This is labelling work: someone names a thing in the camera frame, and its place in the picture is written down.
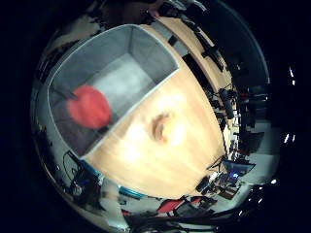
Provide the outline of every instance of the blue object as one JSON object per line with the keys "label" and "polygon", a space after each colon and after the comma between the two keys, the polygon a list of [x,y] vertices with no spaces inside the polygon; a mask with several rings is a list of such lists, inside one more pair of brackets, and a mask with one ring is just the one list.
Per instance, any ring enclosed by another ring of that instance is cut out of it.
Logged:
{"label": "blue object", "polygon": [[146,196],[146,195],[144,195],[144,194],[141,194],[141,193],[139,193],[139,192],[135,192],[135,191],[133,191],[133,190],[131,190],[131,189],[128,189],[128,188],[126,188],[126,187],[120,187],[120,189],[119,189],[119,192],[120,193],[123,193],[123,194],[127,194],[127,195],[129,195],[129,196],[131,196],[131,197],[133,197],[133,198],[136,198],[136,199],[140,199],[140,198],[142,198],[142,197],[144,197],[144,196]]}
{"label": "blue object", "polygon": [[101,173],[94,169],[92,166],[90,166],[87,162],[84,160],[81,160],[81,163],[83,164],[83,167],[86,168],[91,174],[93,174],[95,177],[99,177]]}

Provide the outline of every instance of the cable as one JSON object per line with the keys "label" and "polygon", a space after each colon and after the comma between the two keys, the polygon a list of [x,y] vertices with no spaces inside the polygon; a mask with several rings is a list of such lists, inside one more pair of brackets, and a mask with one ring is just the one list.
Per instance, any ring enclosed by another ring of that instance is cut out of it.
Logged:
{"label": "cable", "polygon": [[220,160],[223,159],[224,156],[220,156],[218,159],[215,160],[215,162],[212,163],[209,167],[206,168],[206,170],[209,170],[210,168],[213,168],[213,166]]}
{"label": "cable", "polygon": [[66,166],[65,166],[65,156],[68,155],[67,152],[64,153],[64,155],[62,156],[62,165],[64,166],[64,169],[65,169],[65,173],[67,175],[67,177],[69,178],[70,182],[72,182],[73,180],[71,179],[71,177],[69,176],[68,172],[67,172],[67,169],[66,169]]}

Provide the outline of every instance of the black background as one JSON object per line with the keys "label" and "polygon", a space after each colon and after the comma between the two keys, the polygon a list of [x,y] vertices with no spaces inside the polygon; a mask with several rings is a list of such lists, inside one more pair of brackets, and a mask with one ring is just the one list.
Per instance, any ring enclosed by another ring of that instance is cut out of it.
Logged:
{"label": "black background", "polygon": [[[307,1],[226,1],[250,24],[268,62],[271,108],[283,136],[279,182],[265,187],[258,209],[225,232],[308,232],[310,227],[310,32]],[[1,228],[100,232],[65,204],[48,182],[32,145],[29,96],[40,53],[58,25],[87,1],[10,1],[1,16]],[[292,86],[289,66],[294,69]]]}

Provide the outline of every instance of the light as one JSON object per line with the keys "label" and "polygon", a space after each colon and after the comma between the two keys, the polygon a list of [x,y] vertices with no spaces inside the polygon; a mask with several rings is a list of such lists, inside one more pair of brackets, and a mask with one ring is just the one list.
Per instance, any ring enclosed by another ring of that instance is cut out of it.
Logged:
{"label": "light", "polygon": [[217,172],[213,173],[211,178],[210,178],[210,181],[213,181],[217,176],[218,176]]}
{"label": "light", "polygon": [[287,134],[286,137],[285,137],[284,143],[287,143],[287,142],[288,142],[289,137],[290,137],[290,134]]}
{"label": "light", "polygon": [[294,73],[293,73],[293,70],[292,70],[291,66],[290,66],[290,74],[291,74],[291,77],[294,76]]}

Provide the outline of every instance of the desk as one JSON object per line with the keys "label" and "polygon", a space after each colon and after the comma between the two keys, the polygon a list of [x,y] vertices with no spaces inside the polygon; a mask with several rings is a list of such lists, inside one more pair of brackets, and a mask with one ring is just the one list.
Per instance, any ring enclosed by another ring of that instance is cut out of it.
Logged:
{"label": "desk", "polygon": [[[100,142],[86,161],[112,181],[137,192],[178,199],[192,193],[206,168],[225,154],[223,136],[204,91],[182,57],[149,25],[142,25],[170,49],[180,70],[161,84]],[[155,141],[153,122],[162,113],[180,116],[179,145]]]}
{"label": "desk", "polygon": [[[157,21],[166,27],[179,41],[181,41],[186,49],[191,54],[192,58],[196,61],[201,68],[203,74],[207,78],[209,84],[212,86],[215,93],[218,93],[220,88],[228,89],[231,84],[231,75],[226,68],[221,72],[217,65],[210,57],[203,57],[202,53],[204,48],[200,44],[191,29],[189,29],[179,18],[174,17],[159,17]],[[209,42],[211,46],[214,46],[213,42],[208,36],[200,30],[203,37]],[[221,58],[223,65],[226,67],[225,61]],[[232,120],[225,118],[226,124],[230,129],[232,126]]]}

